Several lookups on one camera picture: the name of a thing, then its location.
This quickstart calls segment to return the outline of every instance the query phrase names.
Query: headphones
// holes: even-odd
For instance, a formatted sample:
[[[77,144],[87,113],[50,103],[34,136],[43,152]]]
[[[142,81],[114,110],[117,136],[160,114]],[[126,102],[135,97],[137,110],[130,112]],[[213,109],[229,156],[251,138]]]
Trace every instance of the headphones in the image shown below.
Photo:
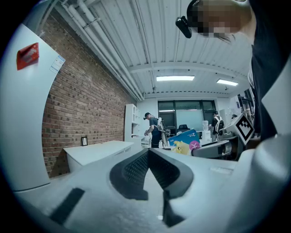
[[[198,2],[200,2],[200,0],[193,0],[190,2],[187,8],[187,15],[189,15],[190,9],[193,7],[193,5],[196,5]],[[177,18],[176,26],[180,29],[186,38],[190,39],[192,37],[192,30],[189,27],[188,20],[185,16]]]

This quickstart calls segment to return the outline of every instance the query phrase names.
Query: person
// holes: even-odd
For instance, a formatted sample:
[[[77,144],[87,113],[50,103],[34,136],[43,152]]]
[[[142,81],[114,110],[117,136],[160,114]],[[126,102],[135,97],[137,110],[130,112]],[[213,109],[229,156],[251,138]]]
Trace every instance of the person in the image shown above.
[[[158,119],[152,116],[149,112],[145,114],[144,120],[147,119],[150,121],[150,128],[145,132],[145,136],[151,133],[151,148],[159,148],[160,140],[162,137],[162,132],[156,127],[158,125]]]
[[[273,122],[261,100],[284,68],[290,51],[288,1],[267,3],[264,0],[194,0],[187,8],[187,26],[195,32],[230,43],[230,36],[242,33],[252,45],[250,83],[255,96],[255,131],[261,137],[250,140],[255,148],[261,141],[276,135]]]
[[[216,125],[217,125],[217,123],[218,123],[219,120],[222,120],[222,118],[218,115],[218,112],[215,111],[213,113],[213,119],[212,119],[212,124],[211,124],[211,127],[213,128],[213,132],[212,132],[212,136],[211,136],[213,142],[215,142],[216,139],[217,139],[218,132],[216,131]]]

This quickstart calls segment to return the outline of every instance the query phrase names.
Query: neck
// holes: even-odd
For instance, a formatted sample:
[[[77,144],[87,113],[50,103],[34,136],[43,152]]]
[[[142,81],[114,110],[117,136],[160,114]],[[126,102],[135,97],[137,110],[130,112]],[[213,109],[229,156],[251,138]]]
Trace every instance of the neck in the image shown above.
[[[248,0],[239,3],[241,6],[241,25],[240,33],[244,34],[253,45],[256,33],[256,16]]]

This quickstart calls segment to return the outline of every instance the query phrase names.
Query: qr code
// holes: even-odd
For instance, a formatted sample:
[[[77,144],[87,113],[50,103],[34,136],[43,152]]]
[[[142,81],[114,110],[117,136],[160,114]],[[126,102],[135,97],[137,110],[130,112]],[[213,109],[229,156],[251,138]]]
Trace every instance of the qr code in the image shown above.
[[[237,122],[236,127],[241,132],[241,135],[245,141],[247,141],[254,130],[245,116],[242,116],[242,118]]]

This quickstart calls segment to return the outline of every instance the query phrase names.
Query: black chair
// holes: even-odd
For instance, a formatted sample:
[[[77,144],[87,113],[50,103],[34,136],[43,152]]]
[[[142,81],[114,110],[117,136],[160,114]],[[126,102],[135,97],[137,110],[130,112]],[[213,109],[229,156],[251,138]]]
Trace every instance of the black chair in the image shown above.
[[[177,129],[177,132],[185,132],[185,131],[188,131],[188,130],[190,130],[190,129],[188,128],[187,125],[179,125],[179,128]]]

